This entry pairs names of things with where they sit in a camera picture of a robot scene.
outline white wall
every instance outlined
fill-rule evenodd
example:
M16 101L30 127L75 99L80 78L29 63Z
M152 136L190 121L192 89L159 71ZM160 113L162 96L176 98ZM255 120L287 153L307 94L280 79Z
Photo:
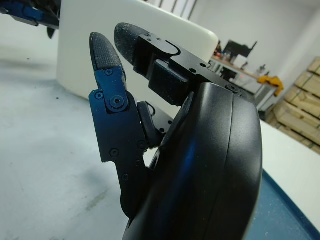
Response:
M291 52L284 61L279 78L283 81L285 91L288 90L306 71L315 57L320 56L320 8L314 13L306 28L301 32Z
M228 40L251 47L248 71L266 64L271 75L280 72L292 47L315 9L291 0L198 0L191 21Z

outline white table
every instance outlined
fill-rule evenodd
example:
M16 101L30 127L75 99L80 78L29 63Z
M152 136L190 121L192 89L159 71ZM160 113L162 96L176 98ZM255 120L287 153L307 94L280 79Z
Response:
M55 80L57 36L3 15L0 28L0 239L120 240L116 168L100 161L89 102ZM261 127L264 169L320 230L320 157Z

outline black metal bracket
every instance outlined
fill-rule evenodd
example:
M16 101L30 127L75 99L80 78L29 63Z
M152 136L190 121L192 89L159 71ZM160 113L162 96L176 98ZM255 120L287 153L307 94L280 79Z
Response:
M101 34L90 35L90 52L98 89L89 101L102 162L114 162L121 188L123 212L133 218L146 193L150 170L143 154L160 145L172 118L126 91L126 75L111 43ZM154 124L154 116L166 124Z

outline wooden crate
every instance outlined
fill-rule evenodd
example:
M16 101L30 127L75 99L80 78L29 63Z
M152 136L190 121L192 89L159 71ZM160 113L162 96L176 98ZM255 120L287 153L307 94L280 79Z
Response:
M320 120L297 107L282 101L273 110L281 124L320 145Z
M311 147L311 150L313 150L314 152L320 154L320 146L318 146L318 145L315 145L315 144L314 144L314 145Z
M294 140L298 141L299 143L305 145L308 148L311 148L315 145L312 141L310 141L310 140L306 139L305 137L299 135L298 133L292 131L290 128L288 128L286 126L281 125L278 128L278 130L283 132L284 134L288 135L289 137L293 138Z
M286 93L284 99L299 109L320 118L320 98L293 86Z
M320 76L311 72L304 72L296 80L295 85L307 92L320 97Z
M281 127L281 124L278 122L276 115L274 114L273 111L270 111L268 113L268 115L265 118L265 122L269 125L271 125L272 127L278 129L279 127Z
M320 75L320 57L316 57L313 63L309 66L308 70Z

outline robotic hand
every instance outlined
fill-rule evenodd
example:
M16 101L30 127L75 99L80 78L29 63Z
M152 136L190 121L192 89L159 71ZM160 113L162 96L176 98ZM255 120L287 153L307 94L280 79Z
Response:
M262 178L262 138L247 94L211 72L208 63L137 26L114 31L119 52L168 103L174 120L136 104L111 43L90 35L98 90L90 96L102 162L115 163L123 240L240 240ZM149 167L143 154L158 147Z
M0 0L0 14L32 26L47 26L49 38L59 29L61 0Z

